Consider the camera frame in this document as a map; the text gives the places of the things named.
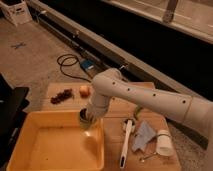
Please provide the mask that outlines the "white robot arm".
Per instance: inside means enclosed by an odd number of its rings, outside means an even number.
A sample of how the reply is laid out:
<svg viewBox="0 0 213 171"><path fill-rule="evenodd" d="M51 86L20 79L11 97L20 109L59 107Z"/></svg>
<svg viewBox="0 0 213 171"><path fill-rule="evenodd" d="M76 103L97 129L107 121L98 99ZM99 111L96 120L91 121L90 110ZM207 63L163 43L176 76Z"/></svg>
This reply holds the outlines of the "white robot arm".
<svg viewBox="0 0 213 171"><path fill-rule="evenodd" d="M213 101L133 85L123 81L116 68L97 74L91 85L93 94L86 106L86 118L91 122L107 113L112 97L143 106L206 137L208 146L202 171L213 171Z"/></svg>

